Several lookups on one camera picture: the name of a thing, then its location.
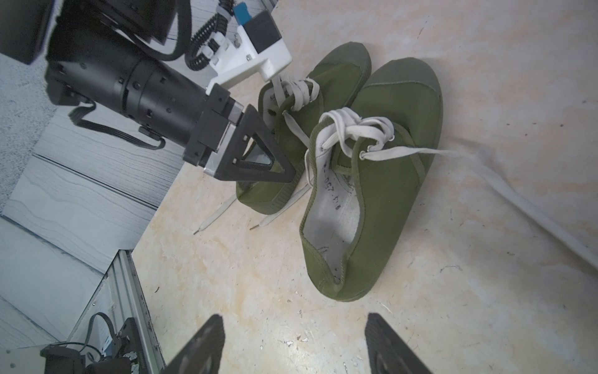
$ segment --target white shoelace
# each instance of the white shoelace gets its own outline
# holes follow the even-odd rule
[[[345,143],[346,139],[357,140],[359,137],[370,138],[376,144],[368,147],[367,151],[361,151],[359,158],[362,160],[382,161],[410,156],[416,153],[439,154],[464,162],[477,175],[482,177],[490,186],[513,205],[522,210],[529,218],[533,219],[550,232],[555,238],[565,244],[571,251],[598,269],[598,256],[592,253],[582,242],[571,235],[567,230],[559,226],[550,217],[545,215],[537,206],[527,201],[523,196],[513,190],[496,172],[483,165],[478,160],[466,153],[448,150],[435,150],[431,148],[393,147],[382,149],[386,142],[394,139],[394,125],[385,117],[361,118],[356,112],[349,108],[333,110],[322,114],[320,122],[326,118],[334,121],[336,132],[333,133],[322,144],[322,148],[329,149],[339,143],[343,153],[347,157],[352,156],[352,149]],[[306,159],[306,170],[309,167]]]
[[[309,86],[307,83],[312,84],[312,91],[309,91]],[[295,104],[291,107],[291,111],[299,111],[307,104],[311,103],[315,99],[318,98],[318,94],[320,93],[320,85],[318,82],[311,78],[305,78],[300,80],[294,80],[290,78],[286,74],[279,74],[272,78],[272,86],[274,88],[274,98],[276,100],[276,104],[278,107],[282,105],[282,103],[286,100],[286,98],[290,95],[295,96]],[[289,114],[288,111],[284,111],[282,115],[285,118],[285,123],[289,127],[289,130],[303,143],[306,147],[309,147],[309,136],[305,134],[305,132],[301,129],[297,121]],[[262,227],[270,222],[272,222],[276,217],[281,215],[284,211],[286,211],[291,205],[293,205],[300,197],[302,197],[305,192],[307,192],[311,188],[311,185],[303,187],[301,190],[297,191],[295,194],[291,196],[289,201],[283,206],[283,208],[278,211],[277,213],[270,214],[266,216],[257,226],[251,228],[251,230]],[[207,229],[215,220],[218,219],[228,207],[232,205],[232,203],[237,199],[237,194],[235,193],[231,197],[229,197],[207,220],[202,222],[199,228],[193,233],[195,235],[198,232],[204,231]]]

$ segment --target beige floor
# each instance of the beige floor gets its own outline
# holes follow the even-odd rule
[[[346,41],[374,69],[427,61],[441,147],[475,153],[598,251],[596,1],[281,0],[273,14],[299,77]],[[233,97],[256,103],[261,85]],[[133,253],[166,361],[220,313],[222,373],[369,373],[378,312],[435,373],[598,372],[598,272],[454,161],[435,159],[385,271],[352,303],[307,277],[307,195],[267,227],[249,231],[263,216],[236,202],[192,235],[233,191],[185,165]]]

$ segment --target black electronic component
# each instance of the black electronic component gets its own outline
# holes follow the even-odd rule
[[[262,53],[266,48],[282,39],[272,15],[265,10],[247,21],[243,28],[257,53]]]
[[[96,17],[146,42],[164,44],[175,19],[175,0],[91,0],[90,4],[98,10]]]
[[[49,345],[39,355],[45,357],[44,374],[82,374],[85,369],[85,356],[75,349]]]
[[[42,49],[54,0],[2,0],[0,4],[0,53],[32,63]]]

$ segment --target black cylindrical motor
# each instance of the black cylindrical motor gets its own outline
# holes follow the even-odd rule
[[[74,11],[89,11],[84,6],[65,6],[72,9],[63,9],[47,55],[52,103],[78,105],[90,99],[186,146],[205,104],[205,90],[99,19],[74,17]]]

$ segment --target floor scratch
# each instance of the floor scratch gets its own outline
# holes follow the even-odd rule
[[[440,272],[443,272],[443,270],[446,269],[447,267],[455,267],[455,268],[463,271],[463,269],[461,269],[461,267],[459,265],[447,265],[447,266],[444,266],[442,269],[440,269]]]

